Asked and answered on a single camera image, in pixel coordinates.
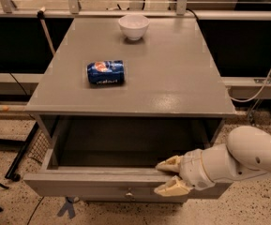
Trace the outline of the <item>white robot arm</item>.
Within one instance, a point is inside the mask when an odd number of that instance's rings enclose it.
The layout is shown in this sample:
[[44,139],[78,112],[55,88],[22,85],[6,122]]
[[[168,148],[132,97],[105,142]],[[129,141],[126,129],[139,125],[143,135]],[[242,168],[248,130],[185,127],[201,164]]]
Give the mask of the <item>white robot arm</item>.
[[168,182],[154,189],[162,197],[264,178],[271,175],[271,135],[256,127],[237,127],[229,133],[227,142],[170,157],[156,169],[174,173]]

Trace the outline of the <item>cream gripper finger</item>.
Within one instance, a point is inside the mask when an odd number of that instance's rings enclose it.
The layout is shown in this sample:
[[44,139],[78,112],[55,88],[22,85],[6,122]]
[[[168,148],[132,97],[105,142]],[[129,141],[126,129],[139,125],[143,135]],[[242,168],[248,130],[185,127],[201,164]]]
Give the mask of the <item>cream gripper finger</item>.
[[156,169],[163,172],[179,173],[181,156],[169,157],[156,165]]
[[154,192],[162,197],[176,197],[188,195],[192,190],[193,185],[176,175],[165,184],[156,187]]

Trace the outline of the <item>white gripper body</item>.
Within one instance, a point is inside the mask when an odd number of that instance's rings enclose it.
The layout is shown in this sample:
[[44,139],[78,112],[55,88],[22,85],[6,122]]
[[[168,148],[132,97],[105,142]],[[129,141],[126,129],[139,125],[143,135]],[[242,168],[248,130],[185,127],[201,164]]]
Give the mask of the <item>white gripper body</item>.
[[196,149],[181,157],[179,175],[190,188],[204,190],[216,184],[208,172],[209,163],[214,160],[213,152],[213,148]]

